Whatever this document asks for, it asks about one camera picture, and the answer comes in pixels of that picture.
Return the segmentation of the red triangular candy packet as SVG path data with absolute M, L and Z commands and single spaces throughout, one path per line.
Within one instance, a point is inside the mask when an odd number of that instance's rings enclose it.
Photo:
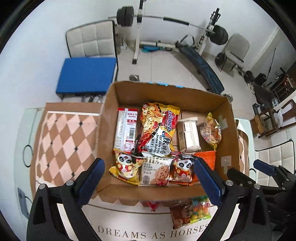
M 143 207 L 148 207 L 152 212 L 156 212 L 160 205 L 158 201 L 141 201 Z

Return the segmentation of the wooden side table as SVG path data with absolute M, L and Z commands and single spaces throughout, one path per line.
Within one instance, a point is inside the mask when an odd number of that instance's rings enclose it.
M 290 99 L 279 110 L 267 108 L 259 112 L 263 105 L 252 105 L 254 117 L 250 120 L 252 133 L 258 138 L 270 136 L 278 131 L 295 126 L 295 101 Z

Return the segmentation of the brown biscuit packet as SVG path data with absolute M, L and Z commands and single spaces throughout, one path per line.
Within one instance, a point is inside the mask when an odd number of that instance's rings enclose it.
M 178 203 L 170 207 L 173 229 L 189 225 L 192 215 L 192 202 Z

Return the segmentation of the yellow snack packet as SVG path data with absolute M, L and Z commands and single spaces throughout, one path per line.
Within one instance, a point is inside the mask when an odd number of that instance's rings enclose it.
M 211 112 L 208 113 L 200 125 L 200 134 L 213 150 L 217 150 L 218 144 L 222 140 L 222 132 L 220 124 L 213 118 Z

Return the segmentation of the yellow panda snack bag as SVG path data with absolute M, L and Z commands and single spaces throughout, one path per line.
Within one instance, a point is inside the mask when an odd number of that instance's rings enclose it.
M 145 157 L 135 156 L 131 153 L 113 149 L 115 165 L 109 168 L 109 173 L 128 184 L 140 185 L 139 169 L 145 162 Z

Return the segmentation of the blue cushioned chair seat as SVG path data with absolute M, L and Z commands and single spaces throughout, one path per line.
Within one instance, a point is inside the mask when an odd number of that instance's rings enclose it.
M 105 94 L 116 78 L 117 59 L 66 58 L 57 83 L 57 94 Z

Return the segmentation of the white padded chair back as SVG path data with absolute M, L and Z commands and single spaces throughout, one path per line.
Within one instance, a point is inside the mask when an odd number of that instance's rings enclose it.
M 66 31 L 71 58 L 117 57 L 115 23 L 112 20 L 84 24 Z

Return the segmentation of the orange noodle snack bag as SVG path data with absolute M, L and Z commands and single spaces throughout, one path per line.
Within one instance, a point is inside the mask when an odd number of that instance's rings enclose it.
M 177 120 L 180 108 L 161 103 L 146 103 L 140 113 L 140 132 L 132 150 L 134 155 L 143 152 L 160 157 L 171 154 L 173 148 L 173 136 L 177 129 Z

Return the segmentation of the red white spicy strip packet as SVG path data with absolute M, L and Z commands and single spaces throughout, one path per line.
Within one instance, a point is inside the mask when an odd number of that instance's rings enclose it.
M 135 146 L 138 110 L 119 108 L 113 148 L 131 153 Z

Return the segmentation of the white padded chair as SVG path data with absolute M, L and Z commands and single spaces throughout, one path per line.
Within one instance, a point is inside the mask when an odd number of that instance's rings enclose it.
M 292 139 L 262 150 L 255 151 L 256 159 L 274 166 L 283 166 L 288 171 L 295 173 L 295 146 Z M 272 177 L 256 170 L 256 183 L 264 186 L 277 187 Z
M 115 23 L 112 20 L 84 24 L 66 31 L 71 58 L 117 57 Z

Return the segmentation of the oat cookie packet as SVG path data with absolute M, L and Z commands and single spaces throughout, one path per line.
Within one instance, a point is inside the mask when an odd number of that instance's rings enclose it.
M 140 186 L 168 186 L 173 158 L 159 157 L 143 152 L 145 161 L 141 166 Z

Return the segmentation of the grey chair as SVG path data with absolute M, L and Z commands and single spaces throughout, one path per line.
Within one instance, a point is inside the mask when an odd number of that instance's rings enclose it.
M 224 65 L 227 62 L 227 60 L 229 60 L 233 63 L 233 66 L 230 71 L 232 71 L 235 66 L 237 66 L 237 68 L 240 71 L 242 71 L 244 68 L 244 58 L 249 48 L 249 41 L 239 33 L 234 33 L 227 42 L 224 51 L 224 61 L 221 70 L 224 68 Z

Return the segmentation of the small beige carton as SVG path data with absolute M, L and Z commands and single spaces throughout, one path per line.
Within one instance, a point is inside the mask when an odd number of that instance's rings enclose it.
M 194 153 L 201 150 L 197 120 L 197 117 L 191 117 L 177 122 L 179 149 L 183 153 Z

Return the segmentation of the milk carton cardboard box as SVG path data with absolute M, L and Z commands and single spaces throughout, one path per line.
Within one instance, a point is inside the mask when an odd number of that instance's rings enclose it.
M 125 137 L 135 141 L 130 156 L 116 149 L 119 109 L 138 111 Z M 214 170 L 222 179 L 239 168 L 239 141 L 231 105 L 226 97 L 190 88 L 121 81 L 110 85 L 99 117 L 98 153 L 105 172 L 97 186 L 100 199 L 134 206 L 139 201 L 170 201 L 203 196 L 201 184 L 192 184 L 193 162 L 171 155 L 177 122 L 191 113 L 203 124 L 211 114 L 221 126 Z

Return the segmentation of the colourful candy balls bag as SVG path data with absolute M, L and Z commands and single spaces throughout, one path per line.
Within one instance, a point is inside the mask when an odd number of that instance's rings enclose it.
M 204 219 L 211 218 L 211 202 L 207 196 L 200 196 L 192 199 L 190 206 L 190 223 L 195 223 Z

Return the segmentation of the orange snack packet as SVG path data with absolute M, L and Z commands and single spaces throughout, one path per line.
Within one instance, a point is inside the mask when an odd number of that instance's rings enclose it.
M 195 152 L 193 156 L 202 158 L 211 170 L 215 169 L 216 151 L 206 151 L 206 152 Z M 192 185 L 199 182 L 197 175 L 194 173 L 194 165 L 191 167 Z

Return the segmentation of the white padded chair right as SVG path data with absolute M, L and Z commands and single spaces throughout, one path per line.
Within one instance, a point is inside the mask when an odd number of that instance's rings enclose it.
M 288 171 L 295 173 L 295 146 L 292 139 L 262 150 L 255 151 L 256 159 L 274 166 L 283 166 Z M 272 177 L 256 170 L 256 183 L 264 186 L 277 187 Z

